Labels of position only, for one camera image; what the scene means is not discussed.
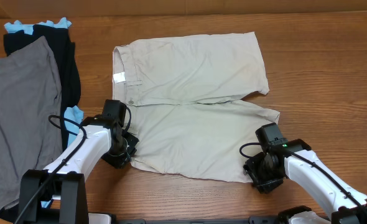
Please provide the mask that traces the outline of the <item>beige cotton shorts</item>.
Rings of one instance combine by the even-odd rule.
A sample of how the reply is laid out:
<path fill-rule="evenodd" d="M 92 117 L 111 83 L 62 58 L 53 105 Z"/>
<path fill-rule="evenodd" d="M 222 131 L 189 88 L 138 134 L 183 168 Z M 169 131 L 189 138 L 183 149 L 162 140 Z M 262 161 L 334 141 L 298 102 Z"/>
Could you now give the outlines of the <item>beige cotton shorts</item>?
<path fill-rule="evenodd" d="M 131 110 L 131 165 L 194 179 L 250 182 L 255 132 L 279 112 L 244 100 L 269 85 L 254 32 L 139 39 L 113 50 L 113 98 Z"/>

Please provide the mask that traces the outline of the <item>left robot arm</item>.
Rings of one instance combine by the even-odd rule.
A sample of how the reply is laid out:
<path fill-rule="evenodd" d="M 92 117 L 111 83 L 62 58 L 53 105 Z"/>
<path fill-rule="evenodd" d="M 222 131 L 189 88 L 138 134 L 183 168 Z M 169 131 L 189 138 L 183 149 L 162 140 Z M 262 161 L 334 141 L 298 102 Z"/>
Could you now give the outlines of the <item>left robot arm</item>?
<path fill-rule="evenodd" d="M 116 169 L 131 162 L 138 138 L 129 133 L 131 111 L 106 100 L 101 114 L 78 125 L 76 139 L 42 170 L 21 179 L 16 223 L 116 223 L 115 215 L 88 210 L 85 182 L 102 159 Z"/>

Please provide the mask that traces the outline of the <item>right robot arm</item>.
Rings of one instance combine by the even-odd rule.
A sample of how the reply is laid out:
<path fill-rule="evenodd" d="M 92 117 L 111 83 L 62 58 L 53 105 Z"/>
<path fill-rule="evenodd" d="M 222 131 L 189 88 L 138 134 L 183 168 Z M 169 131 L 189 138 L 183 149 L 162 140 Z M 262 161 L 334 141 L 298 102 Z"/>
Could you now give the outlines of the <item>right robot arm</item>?
<path fill-rule="evenodd" d="M 274 217 L 250 218 L 250 223 L 367 223 L 367 195 L 335 175 L 301 139 L 288 141 L 276 123 L 255 132 L 262 151 L 248 156 L 243 169 L 253 187 L 268 194 L 290 179 L 299 184 L 323 209 L 318 216 L 307 206 L 284 210 Z"/>

